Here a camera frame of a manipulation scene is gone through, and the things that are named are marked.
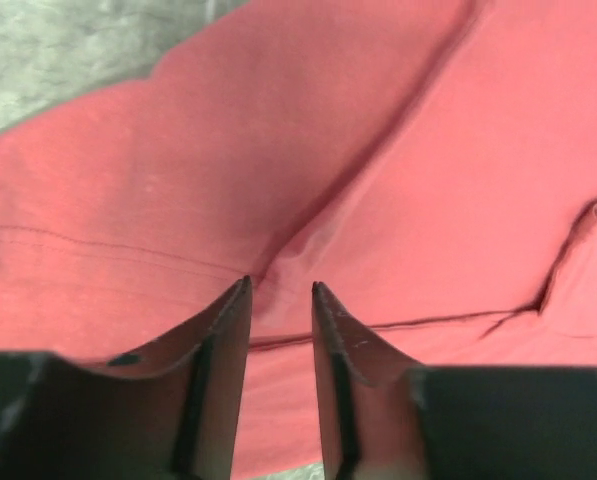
red cloth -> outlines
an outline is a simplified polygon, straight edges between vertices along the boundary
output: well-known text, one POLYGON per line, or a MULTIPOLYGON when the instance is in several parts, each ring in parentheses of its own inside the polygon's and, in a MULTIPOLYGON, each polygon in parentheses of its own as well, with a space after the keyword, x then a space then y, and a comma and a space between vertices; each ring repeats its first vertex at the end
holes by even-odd
POLYGON ((0 136, 0 348, 111 355, 245 273, 236 477, 318 460, 313 280, 423 362, 597 364, 597 1, 252 0, 0 136))

red fabric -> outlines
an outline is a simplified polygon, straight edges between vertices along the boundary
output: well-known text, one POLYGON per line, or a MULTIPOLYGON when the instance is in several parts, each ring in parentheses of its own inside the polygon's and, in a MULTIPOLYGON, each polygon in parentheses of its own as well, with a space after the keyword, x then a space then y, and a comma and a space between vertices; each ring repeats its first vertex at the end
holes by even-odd
POLYGON ((597 364, 597 1, 252 0, 0 136, 0 348, 115 354, 245 273, 236 477, 319 457, 313 280, 423 362, 597 364))

gray surface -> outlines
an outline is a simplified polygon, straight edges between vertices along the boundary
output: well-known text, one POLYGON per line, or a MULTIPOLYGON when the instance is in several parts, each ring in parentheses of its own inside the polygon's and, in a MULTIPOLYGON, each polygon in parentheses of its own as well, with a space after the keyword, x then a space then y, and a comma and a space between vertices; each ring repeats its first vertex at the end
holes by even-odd
MULTIPOLYGON (((144 75, 246 0, 0 0, 0 131, 56 103, 144 75)), ((266 479, 321 479, 311 465, 266 479)))

black plastic piece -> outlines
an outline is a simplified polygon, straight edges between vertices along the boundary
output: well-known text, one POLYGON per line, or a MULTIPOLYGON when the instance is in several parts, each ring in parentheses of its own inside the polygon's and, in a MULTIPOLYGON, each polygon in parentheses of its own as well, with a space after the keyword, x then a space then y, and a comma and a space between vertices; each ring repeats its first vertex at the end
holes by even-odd
POLYGON ((252 286, 101 364, 0 352, 0 480, 226 480, 252 286))
POLYGON ((426 367, 313 295, 326 478, 597 478, 597 368, 426 367))

gray carpet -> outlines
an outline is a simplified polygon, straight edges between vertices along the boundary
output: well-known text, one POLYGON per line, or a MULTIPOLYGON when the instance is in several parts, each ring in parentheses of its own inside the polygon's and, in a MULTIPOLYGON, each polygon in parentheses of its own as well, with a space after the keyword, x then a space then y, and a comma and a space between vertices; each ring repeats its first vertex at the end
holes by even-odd
MULTIPOLYGON (((246 0, 0 0, 0 131, 160 56, 246 0)), ((321 479, 310 465, 267 479, 321 479)))

